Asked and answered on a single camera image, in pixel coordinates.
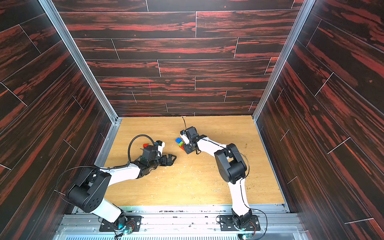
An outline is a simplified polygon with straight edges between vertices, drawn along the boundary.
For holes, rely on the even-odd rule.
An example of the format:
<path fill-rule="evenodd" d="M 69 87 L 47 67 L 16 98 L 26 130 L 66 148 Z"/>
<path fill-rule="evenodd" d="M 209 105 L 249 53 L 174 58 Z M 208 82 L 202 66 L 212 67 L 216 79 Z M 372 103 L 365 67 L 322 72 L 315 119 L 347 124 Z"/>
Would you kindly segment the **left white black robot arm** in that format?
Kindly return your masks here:
<path fill-rule="evenodd" d="M 109 186 L 140 179 L 157 167 L 172 166 L 177 156 L 162 154 L 162 146 L 149 145 L 135 161 L 115 168 L 91 168 L 80 174 L 67 193 L 69 202 L 86 213 L 92 213 L 121 229 L 124 211 L 105 199 Z"/>

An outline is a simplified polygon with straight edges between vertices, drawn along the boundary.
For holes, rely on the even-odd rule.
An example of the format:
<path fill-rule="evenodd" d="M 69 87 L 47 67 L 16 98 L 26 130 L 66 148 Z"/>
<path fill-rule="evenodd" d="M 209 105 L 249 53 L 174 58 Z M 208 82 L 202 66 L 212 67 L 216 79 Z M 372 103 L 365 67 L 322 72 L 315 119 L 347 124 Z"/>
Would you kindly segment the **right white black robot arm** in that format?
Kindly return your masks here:
<path fill-rule="evenodd" d="M 195 127 L 180 132 L 187 154 L 207 153 L 216 159 L 222 179 L 228 183 L 232 197 L 232 219 L 237 229 L 245 229 L 253 217 L 250 209 L 245 178 L 247 166 L 235 144 L 219 144 L 205 135 L 199 135 Z"/>

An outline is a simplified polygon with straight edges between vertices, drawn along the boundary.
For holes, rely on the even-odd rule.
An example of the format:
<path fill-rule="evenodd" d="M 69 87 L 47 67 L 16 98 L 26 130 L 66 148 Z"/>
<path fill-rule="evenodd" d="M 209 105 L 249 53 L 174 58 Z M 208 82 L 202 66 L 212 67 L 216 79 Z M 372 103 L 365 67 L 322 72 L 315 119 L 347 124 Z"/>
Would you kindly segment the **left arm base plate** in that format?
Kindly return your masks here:
<path fill-rule="evenodd" d="M 125 232 L 130 234 L 132 232 L 138 232 L 141 227 L 142 216 L 120 216 L 115 222 L 110 223 L 103 219 L 101 222 L 100 232 Z"/>

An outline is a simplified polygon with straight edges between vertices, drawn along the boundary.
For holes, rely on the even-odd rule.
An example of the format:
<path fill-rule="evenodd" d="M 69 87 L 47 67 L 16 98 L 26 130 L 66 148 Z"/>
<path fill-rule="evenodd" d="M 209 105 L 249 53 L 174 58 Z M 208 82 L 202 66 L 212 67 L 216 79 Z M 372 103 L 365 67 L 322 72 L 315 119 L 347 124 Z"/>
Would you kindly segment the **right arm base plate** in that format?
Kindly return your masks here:
<path fill-rule="evenodd" d="M 220 225 L 222 232 L 229 231 L 254 231 L 261 230 L 259 219 L 257 216 L 251 216 L 250 219 L 243 217 L 235 217 L 232 215 L 218 215 L 216 217 L 217 223 Z"/>

